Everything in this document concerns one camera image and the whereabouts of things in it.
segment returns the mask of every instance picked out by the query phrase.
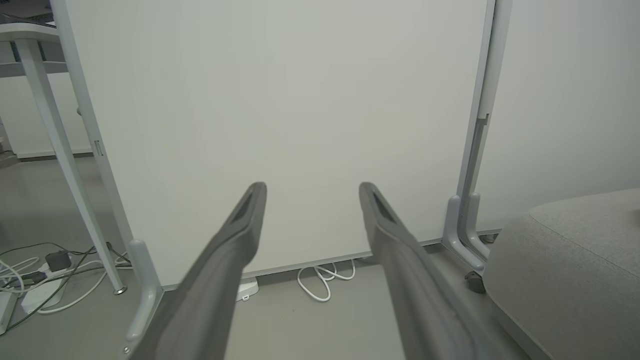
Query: black caster wheel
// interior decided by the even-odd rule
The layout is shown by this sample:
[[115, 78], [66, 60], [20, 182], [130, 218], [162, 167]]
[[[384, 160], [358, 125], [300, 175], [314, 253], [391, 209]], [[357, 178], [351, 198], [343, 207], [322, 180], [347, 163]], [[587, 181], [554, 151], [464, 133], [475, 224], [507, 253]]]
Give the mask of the black caster wheel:
[[467, 287], [469, 288], [469, 290], [478, 294], [486, 293], [486, 290], [484, 289], [484, 283], [482, 282], [482, 277], [477, 272], [470, 272], [465, 276], [465, 280], [467, 281]]

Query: gray ottoman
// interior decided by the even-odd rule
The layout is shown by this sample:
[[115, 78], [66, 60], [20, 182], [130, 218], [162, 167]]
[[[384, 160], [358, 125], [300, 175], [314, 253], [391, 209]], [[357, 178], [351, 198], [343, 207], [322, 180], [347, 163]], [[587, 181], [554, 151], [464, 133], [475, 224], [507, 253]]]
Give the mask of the gray ottoman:
[[534, 208], [500, 233], [483, 279], [533, 359], [640, 359], [640, 189]]

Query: white partition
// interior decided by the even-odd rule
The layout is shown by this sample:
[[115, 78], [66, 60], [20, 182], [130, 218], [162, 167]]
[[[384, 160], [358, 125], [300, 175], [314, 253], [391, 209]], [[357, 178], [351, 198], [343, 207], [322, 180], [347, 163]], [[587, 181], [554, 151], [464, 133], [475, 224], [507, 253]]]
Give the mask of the white partition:
[[640, 2], [514, 0], [476, 191], [479, 231], [640, 187]]
[[[49, 74], [60, 116], [74, 153], [91, 152], [84, 124], [77, 114], [76, 95], [69, 74]], [[0, 79], [0, 119], [18, 158], [54, 155], [49, 135], [25, 76]]]
[[163, 285], [254, 181], [268, 202], [245, 272], [368, 251], [362, 181], [421, 240], [442, 236], [486, 1], [67, 3], [127, 218]]

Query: gray floor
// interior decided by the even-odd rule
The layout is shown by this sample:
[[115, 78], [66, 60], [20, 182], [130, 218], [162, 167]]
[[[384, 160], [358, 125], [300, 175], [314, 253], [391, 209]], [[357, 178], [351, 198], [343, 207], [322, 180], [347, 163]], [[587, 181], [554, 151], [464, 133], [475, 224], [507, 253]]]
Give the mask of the gray floor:
[[[109, 202], [92, 158], [77, 159], [83, 181], [97, 210], [102, 230], [122, 249]], [[42, 241], [74, 250], [91, 246], [60, 168], [55, 161], [21, 163], [0, 170], [0, 252]], [[15, 263], [44, 256], [54, 249], [37, 247], [3, 256]], [[449, 251], [432, 245], [427, 252], [496, 339], [506, 359], [526, 359], [490, 316], [486, 295], [464, 287], [468, 270]], [[296, 282], [296, 272], [259, 278], [260, 291], [238, 302], [227, 348], [227, 359], [402, 359], [403, 350], [382, 268], [356, 262], [351, 281], [330, 282], [332, 299], [318, 303]], [[340, 272], [350, 273], [350, 263]], [[140, 289], [131, 271], [120, 272], [129, 286], [114, 296], [108, 281], [74, 307], [53, 315], [35, 315], [0, 336], [1, 359], [115, 359], [120, 342], [135, 313]], [[323, 294], [312, 270], [305, 284]], [[82, 295], [100, 271], [78, 275], [69, 282], [62, 303]], [[163, 302], [172, 293], [164, 296]], [[12, 322], [24, 316], [18, 308]]]

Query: metal table leg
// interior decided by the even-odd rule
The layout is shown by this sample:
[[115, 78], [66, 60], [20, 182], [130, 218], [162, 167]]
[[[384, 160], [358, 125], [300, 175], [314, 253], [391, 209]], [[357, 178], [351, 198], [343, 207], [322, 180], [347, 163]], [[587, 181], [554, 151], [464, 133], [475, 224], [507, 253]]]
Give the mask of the metal table leg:
[[40, 111], [40, 116], [42, 116], [42, 122], [49, 133], [51, 144], [53, 145], [62, 172], [67, 179], [71, 194], [74, 196], [76, 205], [80, 210], [80, 215], [82, 215], [84, 224], [87, 230], [89, 230], [91, 240], [109, 275], [109, 280], [111, 280], [113, 288], [115, 289], [114, 294], [121, 294], [127, 287], [122, 284], [120, 276], [118, 276], [113, 260], [109, 255], [109, 249], [107, 249], [104, 237], [100, 231], [100, 226], [95, 218], [95, 213], [89, 202], [89, 196], [87, 196], [86, 189], [80, 179], [80, 173], [78, 172], [76, 161], [71, 151], [71, 145], [69, 144], [65, 128], [60, 119], [60, 113], [44, 68], [38, 41], [21, 39], [16, 40], [15, 44], [18, 49], [18, 54], [20, 55], [20, 60], [22, 61], [22, 66], [24, 67], [24, 72], [27, 75], [29, 86], [33, 92], [33, 97]]

